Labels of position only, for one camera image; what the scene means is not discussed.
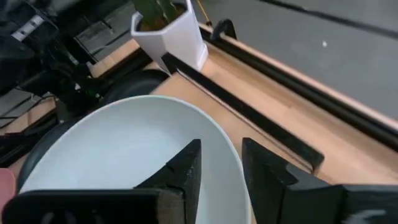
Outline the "black clamp hook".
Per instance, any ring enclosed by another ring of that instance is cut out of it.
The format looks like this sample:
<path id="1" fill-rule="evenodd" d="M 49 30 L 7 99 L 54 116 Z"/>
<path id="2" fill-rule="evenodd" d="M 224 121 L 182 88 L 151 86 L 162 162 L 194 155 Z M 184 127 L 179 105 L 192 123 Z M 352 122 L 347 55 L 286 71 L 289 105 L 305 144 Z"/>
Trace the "black clamp hook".
<path id="1" fill-rule="evenodd" d="M 224 34 L 235 40 L 237 39 L 233 22 L 230 19 L 220 20 L 213 28 L 213 32 L 210 35 L 210 39 L 219 40 L 221 39 L 221 34 Z"/>

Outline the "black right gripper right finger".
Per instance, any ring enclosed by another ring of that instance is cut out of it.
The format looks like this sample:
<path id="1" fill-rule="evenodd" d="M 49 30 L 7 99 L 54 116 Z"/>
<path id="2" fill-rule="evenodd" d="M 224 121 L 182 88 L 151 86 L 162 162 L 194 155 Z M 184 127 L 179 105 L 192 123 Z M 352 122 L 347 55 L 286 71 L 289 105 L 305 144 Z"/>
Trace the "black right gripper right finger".
<path id="1" fill-rule="evenodd" d="M 242 160 L 257 224 L 398 224 L 398 185 L 331 185 L 251 138 Z"/>

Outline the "white hexagonal plant pot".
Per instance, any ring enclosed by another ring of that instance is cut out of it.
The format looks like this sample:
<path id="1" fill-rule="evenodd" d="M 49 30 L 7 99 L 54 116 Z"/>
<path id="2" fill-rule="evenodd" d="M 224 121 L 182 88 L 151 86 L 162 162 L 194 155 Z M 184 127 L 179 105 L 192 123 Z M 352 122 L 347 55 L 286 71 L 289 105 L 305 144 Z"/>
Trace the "white hexagonal plant pot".
<path id="1" fill-rule="evenodd" d="M 183 3 L 187 10 L 167 27 L 158 31 L 141 32 L 134 30 L 141 15 L 136 11 L 132 15 L 131 35 L 140 48 L 162 69 L 167 67 L 162 56 L 167 52 L 200 71 L 208 57 L 198 21 L 190 0 L 172 0 Z"/>

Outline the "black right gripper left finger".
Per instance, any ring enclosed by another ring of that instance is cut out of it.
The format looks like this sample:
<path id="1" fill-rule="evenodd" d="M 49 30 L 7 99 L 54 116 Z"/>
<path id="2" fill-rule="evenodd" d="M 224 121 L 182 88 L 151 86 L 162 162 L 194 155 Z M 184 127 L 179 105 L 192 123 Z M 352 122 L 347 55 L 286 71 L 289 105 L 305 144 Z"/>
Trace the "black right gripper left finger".
<path id="1" fill-rule="evenodd" d="M 195 224 L 201 141 L 127 190 L 33 190 L 11 199 L 2 224 Z"/>

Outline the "dark teal plate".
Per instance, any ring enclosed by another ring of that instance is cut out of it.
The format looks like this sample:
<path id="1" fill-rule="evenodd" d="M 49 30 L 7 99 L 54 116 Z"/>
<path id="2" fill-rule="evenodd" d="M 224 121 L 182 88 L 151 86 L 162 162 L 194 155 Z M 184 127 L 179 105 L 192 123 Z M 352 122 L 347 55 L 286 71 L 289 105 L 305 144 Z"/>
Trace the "dark teal plate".
<path id="1" fill-rule="evenodd" d="M 155 69 L 136 71 L 121 78 L 115 84 L 113 84 L 103 99 L 100 100 L 96 108 L 98 109 L 112 102 L 132 96 L 148 95 L 162 82 L 168 79 L 168 77 L 168 74 Z M 17 173 L 17 190 L 22 188 L 33 168 L 37 165 L 49 148 L 57 141 L 57 139 L 59 139 L 66 131 L 68 131 L 75 123 L 77 123 L 77 121 L 81 119 L 82 117 L 80 116 L 69 119 L 57 125 L 48 133 L 46 133 L 38 141 L 38 143 L 35 144 L 22 163 L 21 169 Z"/>

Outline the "white plate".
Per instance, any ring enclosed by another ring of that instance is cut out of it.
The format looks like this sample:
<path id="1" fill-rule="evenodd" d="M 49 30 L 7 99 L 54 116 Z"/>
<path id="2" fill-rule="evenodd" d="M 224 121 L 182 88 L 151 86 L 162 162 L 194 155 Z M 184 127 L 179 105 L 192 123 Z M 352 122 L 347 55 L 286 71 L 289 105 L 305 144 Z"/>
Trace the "white plate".
<path id="1" fill-rule="evenodd" d="M 79 120 L 44 154 L 21 191 L 133 188 L 194 139 L 201 141 L 197 224 L 251 224 L 233 143 L 204 111 L 169 96 L 126 98 Z"/>

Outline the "black aluminium table frame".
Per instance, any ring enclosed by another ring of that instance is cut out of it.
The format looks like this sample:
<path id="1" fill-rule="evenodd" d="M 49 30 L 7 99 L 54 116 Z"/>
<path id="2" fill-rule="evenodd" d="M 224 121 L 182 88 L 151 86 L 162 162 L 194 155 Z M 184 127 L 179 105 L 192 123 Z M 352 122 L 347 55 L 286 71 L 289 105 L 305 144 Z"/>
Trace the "black aluminium table frame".
<path id="1" fill-rule="evenodd" d="M 327 160 L 370 160 L 398 171 L 398 121 L 266 57 L 224 34 L 211 40 L 213 29 L 201 27 L 211 50 L 198 71 L 290 132 Z M 108 77 L 137 71 L 150 57 L 132 40 L 89 67 L 90 80 L 104 93 Z"/>

